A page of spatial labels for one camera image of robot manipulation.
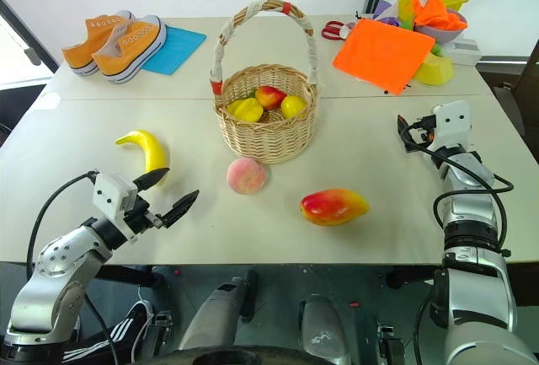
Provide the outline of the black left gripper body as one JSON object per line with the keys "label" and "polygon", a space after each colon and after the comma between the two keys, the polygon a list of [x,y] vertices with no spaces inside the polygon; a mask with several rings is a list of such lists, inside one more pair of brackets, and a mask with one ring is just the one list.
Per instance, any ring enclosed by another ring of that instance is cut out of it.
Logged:
{"label": "black left gripper body", "polygon": [[164,219],[149,211],[150,204],[142,197],[137,196],[133,207],[124,212],[123,221],[135,234],[144,233],[149,228],[164,228]]}

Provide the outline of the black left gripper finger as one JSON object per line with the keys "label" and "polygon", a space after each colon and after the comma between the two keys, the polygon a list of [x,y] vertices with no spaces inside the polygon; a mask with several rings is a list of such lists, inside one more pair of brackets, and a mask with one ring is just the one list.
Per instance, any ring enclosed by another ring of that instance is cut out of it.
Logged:
{"label": "black left gripper finger", "polygon": [[172,208],[161,216],[163,226],[165,228],[170,228],[172,225],[174,225],[184,214],[189,211],[199,194],[199,190],[192,191],[176,201]]}
{"label": "black left gripper finger", "polygon": [[159,183],[161,179],[168,173],[168,171],[168,167],[153,169],[134,179],[133,184],[136,186],[138,191],[146,191]]}

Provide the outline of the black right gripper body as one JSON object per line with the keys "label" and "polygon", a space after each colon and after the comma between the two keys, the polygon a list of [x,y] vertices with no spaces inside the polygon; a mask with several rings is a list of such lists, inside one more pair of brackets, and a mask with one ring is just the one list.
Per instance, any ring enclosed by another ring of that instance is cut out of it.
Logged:
{"label": "black right gripper body", "polygon": [[421,131],[423,144],[431,144],[435,139],[436,117],[435,115],[424,116],[412,124],[411,128]]}

